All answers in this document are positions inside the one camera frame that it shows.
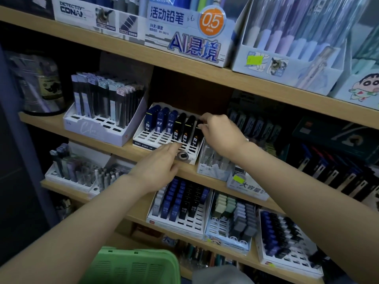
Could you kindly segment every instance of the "wooden shelf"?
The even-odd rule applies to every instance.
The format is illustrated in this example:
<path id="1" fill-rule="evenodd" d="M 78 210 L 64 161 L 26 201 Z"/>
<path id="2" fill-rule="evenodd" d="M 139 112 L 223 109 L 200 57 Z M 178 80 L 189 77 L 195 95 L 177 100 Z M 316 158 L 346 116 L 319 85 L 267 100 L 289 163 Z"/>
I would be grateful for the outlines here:
<path id="1" fill-rule="evenodd" d="M 150 153 L 147 150 L 133 146 L 131 140 L 127 142 L 123 147 L 117 147 L 116 145 L 101 142 L 94 138 L 86 137 L 81 134 L 67 131 L 63 127 L 63 114 L 55 115 L 52 117 L 35 117 L 20 112 L 19 116 L 21 121 L 23 121 L 24 123 L 28 123 L 33 126 L 50 131 L 52 133 L 62 135 L 74 141 L 95 148 L 97 150 L 110 152 L 120 157 L 130 159 L 131 161 L 137 162 Z M 267 201 L 263 201 L 251 196 L 247 196 L 246 194 L 227 188 L 225 181 L 220 181 L 215 178 L 198 174 L 196 172 L 197 164 L 191 165 L 180 161 L 178 161 L 177 163 L 180 167 L 177 174 L 177 176 L 179 177 L 283 213 L 283 210 L 271 198 L 269 198 Z"/>
<path id="2" fill-rule="evenodd" d="M 74 200 L 77 200 L 79 202 L 86 203 L 88 202 L 87 195 L 83 192 L 75 191 L 74 189 L 57 184 L 55 182 L 43 180 L 41 181 L 41 185 L 49 190 L 58 192 L 60 194 L 63 194 L 65 196 L 68 196 Z M 149 228 L 152 228 L 154 230 L 157 230 L 159 232 L 167 234 L 169 237 L 173 239 L 181 239 L 183 241 L 189 242 L 192 245 L 202 247 L 204 249 L 210 250 L 215 253 L 219 253 L 221 255 L 224 255 L 227 258 L 234 259 L 244 265 L 248 265 L 251 267 L 254 267 L 256 269 L 259 269 L 261 271 L 267 272 L 269 274 L 275 275 L 277 277 L 280 277 L 284 280 L 291 281 L 295 284 L 323 284 L 324 282 L 321 279 L 314 279 L 310 277 L 306 277 L 294 272 L 289 272 L 283 269 L 279 269 L 276 267 L 271 267 L 268 265 L 261 264 L 258 259 L 258 253 L 257 249 L 255 248 L 255 243 L 252 243 L 251 251 L 248 255 L 244 256 L 240 253 L 234 252 L 228 248 L 221 247 L 217 244 L 211 243 L 211 242 L 205 242 L 200 239 L 195 239 L 192 237 L 188 237 L 182 234 L 177 234 L 175 232 L 171 232 L 165 229 L 162 229 L 160 227 L 157 227 L 153 224 L 146 222 L 146 216 L 149 212 L 149 208 L 151 205 L 151 202 L 153 201 L 154 193 L 149 193 L 142 197 L 127 213 L 125 216 L 126 219 L 133 221 L 135 223 L 147 226 Z"/>
<path id="3" fill-rule="evenodd" d="M 0 6 L 0 20 L 196 78 L 379 129 L 379 122 L 377 122 L 379 111 L 377 110 L 235 73 L 229 68 L 218 68 L 168 52 L 2 6 Z"/>
<path id="4" fill-rule="evenodd" d="M 149 245 L 145 245 L 119 233 L 113 233 L 104 246 L 116 247 L 123 250 L 151 249 Z M 192 279 L 192 271 L 184 266 L 180 266 L 180 275 L 184 278 Z"/>

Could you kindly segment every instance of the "detective conan logo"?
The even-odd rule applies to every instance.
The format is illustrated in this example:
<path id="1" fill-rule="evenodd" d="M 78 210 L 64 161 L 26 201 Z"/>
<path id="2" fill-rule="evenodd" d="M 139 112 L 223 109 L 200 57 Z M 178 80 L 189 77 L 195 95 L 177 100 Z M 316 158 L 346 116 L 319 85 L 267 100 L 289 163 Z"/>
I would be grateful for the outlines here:
<path id="1" fill-rule="evenodd" d="M 62 1 L 59 1 L 59 4 L 61 6 L 61 12 L 62 13 L 65 13 L 65 14 L 68 14 L 71 16 L 75 16 L 78 18 L 83 18 L 83 19 L 86 18 L 86 16 L 83 13 L 84 7 L 80 7 L 80 6 L 70 4 L 67 2 L 62 2 Z"/>

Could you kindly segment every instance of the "yellow price tag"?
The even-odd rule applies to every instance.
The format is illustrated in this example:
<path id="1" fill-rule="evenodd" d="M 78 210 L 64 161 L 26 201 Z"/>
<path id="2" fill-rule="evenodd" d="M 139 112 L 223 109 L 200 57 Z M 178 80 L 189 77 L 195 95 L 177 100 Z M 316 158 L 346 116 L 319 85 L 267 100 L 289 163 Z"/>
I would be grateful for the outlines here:
<path id="1" fill-rule="evenodd" d="M 239 177 L 238 175 L 235 175 L 235 176 L 233 177 L 233 179 L 234 179 L 235 181 L 239 182 L 239 183 L 244 183 L 244 182 L 245 182 L 245 180 L 244 180 L 243 178 Z"/>
<path id="2" fill-rule="evenodd" d="M 261 65 L 263 62 L 263 56 L 248 56 L 246 65 Z"/>

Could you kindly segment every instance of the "orange circle label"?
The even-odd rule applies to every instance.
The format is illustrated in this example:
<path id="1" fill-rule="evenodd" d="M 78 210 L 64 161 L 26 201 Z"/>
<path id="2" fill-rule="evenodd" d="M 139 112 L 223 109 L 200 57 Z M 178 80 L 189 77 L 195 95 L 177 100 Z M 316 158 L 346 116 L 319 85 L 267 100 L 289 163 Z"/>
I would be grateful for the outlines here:
<path id="1" fill-rule="evenodd" d="M 224 27 L 224 14 L 219 8 L 211 8 L 202 12 L 199 28 L 206 36 L 215 36 Z"/>

